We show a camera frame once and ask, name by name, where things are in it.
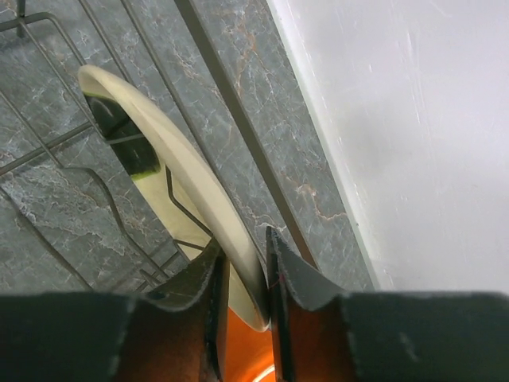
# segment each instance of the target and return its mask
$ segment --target stone surface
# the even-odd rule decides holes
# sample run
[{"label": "stone surface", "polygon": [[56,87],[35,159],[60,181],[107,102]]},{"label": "stone surface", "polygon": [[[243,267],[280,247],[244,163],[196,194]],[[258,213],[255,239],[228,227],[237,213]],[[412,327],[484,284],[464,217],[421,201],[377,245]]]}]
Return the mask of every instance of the stone surface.
[{"label": "stone surface", "polygon": [[[322,271],[342,287],[371,289],[352,227],[265,2],[198,3]],[[0,2],[0,21],[13,17],[14,4]],[[122,4],[90,4],[134,84],[194,142]],[[173,2],[143,0],[133,5],[260,247],[265,247],[268,224],[291,240]],[[28,2],[27,14],[42,11],[59,18],[86,62],[119,74],[78,2]],[[71,50],[49,21],[29,27],[86,110],[76,83],[80,64]],[[15,30],[0,33],[0,52],[0,88],[46,142],[87,121],[29,38],[19,39]],[[0,113],[0,166],[4,166],[39,145],[3,102]],[[140,246],[150,252],[164,244],[155,257],[159,263],[175,252],[167,232],[92,129],[53,152],[64,166],[90,167],[101,176],[127,231]],[[139,256],[121,237],[104,195],[88,175],[58,170],[43,155],[0,177],[0,186],[93,287],[132,290],[142,282],[136,272],[142,266]],[[184,264],[177,257],[170,271]],[[0,199],[0,290],[79,288]]]}]

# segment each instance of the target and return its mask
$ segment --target cream plate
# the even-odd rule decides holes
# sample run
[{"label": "cream plate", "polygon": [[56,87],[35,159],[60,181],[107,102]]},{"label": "cream plate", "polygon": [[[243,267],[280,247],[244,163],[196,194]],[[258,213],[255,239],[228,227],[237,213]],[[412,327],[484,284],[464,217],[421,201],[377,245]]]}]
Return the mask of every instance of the cream plate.
[{"label": "cream plate", "polygon": [[[168,117],[126,81],[92,65],[80,68],[78,77],[85,96],[117,103],[155,149],[160,169],[132,178],[157,217],[174,239],[202,246],[209,240],[169,199],[167,166],[178,201],[210,228],[231,261],[230,307],[253,329],[265,330],[266,282],[256,247],[207,163]],[[199,254],[183,249],[190,259]]]}]

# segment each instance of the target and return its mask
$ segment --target white panel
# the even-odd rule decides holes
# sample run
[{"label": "white panel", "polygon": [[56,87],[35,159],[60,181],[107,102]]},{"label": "white panel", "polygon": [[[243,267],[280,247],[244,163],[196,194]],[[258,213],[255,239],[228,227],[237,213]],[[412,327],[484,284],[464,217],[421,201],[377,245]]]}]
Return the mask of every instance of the white panel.
[{"label": "white panel", "polygon": [[383,289],[509,291],[509,3],[269,0]]}]

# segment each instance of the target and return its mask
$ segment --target orange object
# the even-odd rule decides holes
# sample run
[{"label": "orange object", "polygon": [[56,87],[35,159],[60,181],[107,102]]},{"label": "orange object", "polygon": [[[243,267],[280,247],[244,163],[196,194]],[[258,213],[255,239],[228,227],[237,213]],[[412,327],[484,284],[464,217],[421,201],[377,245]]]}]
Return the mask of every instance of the orange object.
[{"label": "orange object", "polygon": [[275,382],[272,333],[255,332],[228,308],[224,382]]}]

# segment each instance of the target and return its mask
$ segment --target dish rack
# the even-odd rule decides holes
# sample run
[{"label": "dish rack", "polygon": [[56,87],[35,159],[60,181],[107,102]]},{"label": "dish rack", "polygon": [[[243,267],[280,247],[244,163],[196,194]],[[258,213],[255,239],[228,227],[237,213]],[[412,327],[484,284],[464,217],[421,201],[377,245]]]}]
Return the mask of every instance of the dish rack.
[{"label": "dish rack", "polygon": [[[217,166],[214,161],[211,159],[210,154],[208,153],[207,147],[204,143],[204,140],[200,137],[200,134],[192,121],[191,115],[185,107],[184,102],[182,101],[179,93],[176,89],[175,84],[169,78],[169,74],[164,69],[161,59],[158,56],[156,49],[150,41],[148,33],[142,27],[142,23],[138,18],[138,15],[133,9],[133,6],[127,0],[119,0],[122,4],[123,9],[126,11],[136,33],[139,36],[140,42],[145,47],[150,59],[153,61],[154,67],[157,69],[159,76],[162,79],[162,83],[165,85],[168,93],[173,98],[174,103],[177,106],[178,111],[181,113],[183,120],[186,122],[189,130],[192,133],[192,136],[196,140],[198,147],[201,150],[201,153],[207,160],[210,165],[212,171],[219,179],[221,185],[227,191],[228,196],[231,198],[235,208],[239,211],[238,205],[235,203],[235,199],[231,197],[231,193],[228,190],[228,187],[225,186],[224,179],[222,178],[220,172],[218,171]],[[119,72],[121,73],[124,80],[133,84],[134,81],[131,78],[129,72],[126,69],[126,66],[121,60],[119,53],[116,51],[114,44],[111,39],[105,32],[103,26],[99,22],[99,19],[95,15],[93,9],[87,0],[78,0],[79,4],[83,8],[84,13],[87,15],[91,24],[93,25],[95,31],[100,37],[101,42],[106,47],[107,51],[111,55],[111,59],[115,63]],[[265,155],[262,145],[258,140],[258,137],[251,125],[251,121],[247,117],[247,113],[244,110],[242,103],[239,100],[239,97],[235,91],[235,88],[232,82],[229,80],[226,69],[224,68],[217,51],[214,50],[212,41],[210,37],[207,35],[205,28],[203,27],[203,23],[200,20],[198,13],[196,12],[196,8],[189,0],[176,0],[175,1],[177,8],[181,12],[181,16],[183,17],[185,24],[188,27],[189,32],[192,35],[193,40],[195,41],[196,46],[200,50],[200,54],[204,58],[205,64],[208,67],[209,72],[212,75],[212,78],[216,82],[217,88],[220,91],[220,94],[225,102],[227,109],[230,111],[231,116],[235,120],[237,127],[239,128],[241,135],[243,136],[248,149],[253,156],[253,159],[260,170],[264,181],[266,182],[272,197],[280,210],[280,213],[289,228],[289,233],[292,235],[297,248],[301,252],[303,258],[305,258],[308,262],[314,265],[313,257],[311,256],[311,252],[308,248],[308,245],[301,234],[301,230],[298,226],[297,220],[295,219],[288,201],[284,193],[282,192],[281,186],[278,183],[274,175],[274,170],[272,169],[267,156]],[[112,193],[107,187],[106,182],[95,172],[92,168],[85,166],[66,166],[53,152],[52,150],[57,148],[60,145],[65,144],[71,139],[75,138],[77,135],[84,133],[85,131],[89,131],[93,129],[96,134],[108,145],[114,145],[115,143],[125,142],[126,140],[138,139],[141,136],[133,136],[128,138],[122,138],[121,140],[106,140],[100,134],[98,127],[95,124],[95,120],[91,116],[89,110],[80,102],[78,96],[72,90],[71,84],[64,78],[62,73],[60,72],[58,66],[52,62],[52,58],[47,53],[45,49],[41,46],[41,43],[34,35],[33,31],[30,28],[30,25],[36,24],[40,21],[50,21],[52,28],[60,35],[65,44],[68,46],[70,51],[72,52],[73,57],[80,65],[87,64],[84,56],[78,50],[76,44],[73,42],[69,34],[66,32],[65,28],[62,26],[60,20],[49,12],[38,12],[34,14],[25,14],[25,1],[17,0],[17,14],[16,18],[4,21],[0,23],[0,32],[5,32],[7,30],[16,29],[17,37],[28,39],[31,44],[34,44],[37,48],[37,51],[40,53],[42,57],[44,57],[46,63],[52,70],[54,76],[61,82],[66,95],[70,97],[71,101],[80,109],[86,118],[87,122],[80,124],[77,127],[72,128],[70,131],[57,136],[48,142],[37,133],[37,129],[30,123],[30,121],[23,115],[22,110],[19,107],[15,106],[14,102],[11,100],[9,94],[5,89],[0,88],[0,96],[2,100],[5,102],[7,107],[12,111],[13,115],[19,119],[22,126],[27,129],[31,133],[31,135],[37,141],[39,145],[35,150],[31,150],[27,154],[22,155],[20,158],[16,158],[13,161],[7,163],[6,165],[0,167],[0,177],[6,175],[8,173],[13,172],[18,169],[20,166],[23,166],[34,159],[40,157],[41,155],[46,155],[51,159],[55,167],[61,172],[62,176],[65,177],[68,173],[84,173],[86,174],[101,190],[109,209],[111,211],[112,216],[114,217],[115,223],[121,232],[125,241],[132,248],[133,252],[137,254],[145,265],[148,265],[151,268],[151,272],[145,271],[139,267],[138,272],[140,276],[145,280],[141,285],[139,285],[136,289],[138,292],[142,292],[149,287],[156,287],[162,281],[169,278],[169,275],[166,273],[166,269],[173,263],[176,257],[181,257],[183,259],[185,257],[183,251],[181,250],[181,246],[188,246],[196,249],[203,249],[199,246],[196,246],[193,243],[187,243],[181,240],[173,240],[174,247],[177,249],[173,254],[171,254],[161,265],[158,265],[156,261],[153,259],[153,255],[157,252],[158,248],[162,245],[158,246],[153,252],[147,253],[142,249],[142,247],[137,243],[137,241],[130,235],[130,233],[126,230],[125,224],[122,221],[122,217],[120,216],[119,210],[115,203],[114,197]],[[22,225],[24,229],[28,232],[31,232],[33,236],[38,240],[38,242],[42,245],[42,247],[65,269],[69,272],[69,274],[76,279],[76,281],[85,289],[91,290],[91,284],[85,279],[83,275],[81,275],[76,267],[73,267],[69,261],[65,259],[65,257],[57,250],[55,247],[45,238],[45,236],[41,233],[41,231],[36,227],[36,225],[28,218],[27,211],[22,211],[22,209],[17,205],[14,199],[6,192],[6,190],[0,184],[0,195],[4,198],[8,204],[12,207],[12,209],[16,213],[17,220]],[[198,219],[196,219],[189,211],[187,211],[184,206],[178,203],[177,199],[173,195],[173,189],[171,184],[169,184],[169,195],[170,199],[174,202],[174,204],[193,222],[201,226],[202,224]]]}]

